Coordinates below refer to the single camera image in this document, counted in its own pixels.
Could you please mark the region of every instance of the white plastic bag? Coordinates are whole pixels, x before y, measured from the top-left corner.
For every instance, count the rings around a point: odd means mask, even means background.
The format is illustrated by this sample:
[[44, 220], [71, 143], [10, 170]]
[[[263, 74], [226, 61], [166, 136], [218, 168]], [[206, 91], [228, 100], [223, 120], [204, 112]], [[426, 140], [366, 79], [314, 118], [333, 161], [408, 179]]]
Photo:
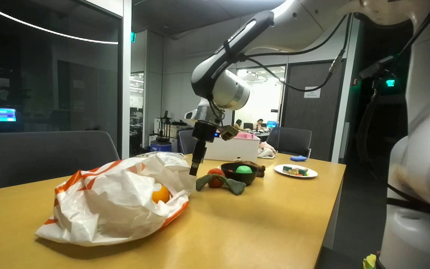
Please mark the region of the white plastic bag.
[[[56, 187], [54, 215], [36, 235], [87, 247], [136, 240], [168, 225], [195, 191], [194, 176], [183, 155], [158, 152], [90, 170], [79, 170]], [[171, 199], [154, 203], [154, 189], [164, 185]]]

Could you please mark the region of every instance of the person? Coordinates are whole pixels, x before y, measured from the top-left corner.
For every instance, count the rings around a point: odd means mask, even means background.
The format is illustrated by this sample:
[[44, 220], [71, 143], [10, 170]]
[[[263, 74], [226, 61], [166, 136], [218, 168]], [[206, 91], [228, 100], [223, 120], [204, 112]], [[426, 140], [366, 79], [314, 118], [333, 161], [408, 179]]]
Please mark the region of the person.
[[242, 120], [237, 119], [237, 121], [235, 121], [235, 124], [233, 125], [233, 127], [235, 129], [237, 129], [238, 131], [244, 131], [244, 129], [241, 127], [241, 125], [242, 125]]
[[263, 119], [259, 119], [258, 121], [256, 121], [255, 130], [263, 130], [264, 128], [261, 126], [262, 123], [263, 123]]

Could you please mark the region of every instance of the white plate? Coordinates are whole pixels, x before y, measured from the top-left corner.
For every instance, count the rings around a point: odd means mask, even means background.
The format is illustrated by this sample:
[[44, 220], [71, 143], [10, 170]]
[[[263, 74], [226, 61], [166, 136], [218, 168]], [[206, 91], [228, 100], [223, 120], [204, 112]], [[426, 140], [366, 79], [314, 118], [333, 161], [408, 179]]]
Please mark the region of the white plate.
[[[289, 166], [291, 168], [298, 168], [298, 169], [308, 169], [309, 176], [295, 176], [293, 174], [289, 174], [289, 173], [283, 171], [284, 166]], [[275, 171], [279, 172], [280, 174], [287, 175], [289, 177], [297, 177], [300, 179], [312, 179], [313, 177], [316, 177], [318, 175], [318, 173], [315, 170], [311, 170], [307, 167], [299, 166], [296, 164], [280, 164], [280, 165], [275, 166]]]

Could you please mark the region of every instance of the blue object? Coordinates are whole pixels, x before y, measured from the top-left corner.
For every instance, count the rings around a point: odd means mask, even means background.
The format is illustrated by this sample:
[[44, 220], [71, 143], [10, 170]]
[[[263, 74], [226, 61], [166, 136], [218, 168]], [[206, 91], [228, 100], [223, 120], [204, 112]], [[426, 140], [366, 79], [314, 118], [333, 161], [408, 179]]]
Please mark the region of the blue object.
[[276, 121], [267, 122], [267, 128], [275, 128], [275, 127], [276, 127]]
[[16, 110], [12, 108], [0, 108], [0, 121], [16, 121]]
[[308, 159], [307, 157], [301, 156], [301, 155], [290, 157], [290, 160], [295, 161], [295, 162], [303, 162], [303, 161], [306, 161], [307, 159]]
[[150, 152], [153, 151], [172, 151], [172, 143], [170, 142], [158, 142], [158, 141], [152, 141], [150, 143]]

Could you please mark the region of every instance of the door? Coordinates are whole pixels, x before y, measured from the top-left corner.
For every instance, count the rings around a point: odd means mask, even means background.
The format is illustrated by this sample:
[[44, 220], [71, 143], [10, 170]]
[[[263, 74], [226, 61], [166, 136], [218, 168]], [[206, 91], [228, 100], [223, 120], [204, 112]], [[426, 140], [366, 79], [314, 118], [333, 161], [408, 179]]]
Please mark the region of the door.
[[[299, 89], [319, 86], [330, 66], [331, 61], [289, 65], [287, 82]], [[342, 68], [316, 92], [304, 93], [285, 87], [281, 126], [312, 131], [311, 158], [331, 160], [344, 69], [343, 60]]]

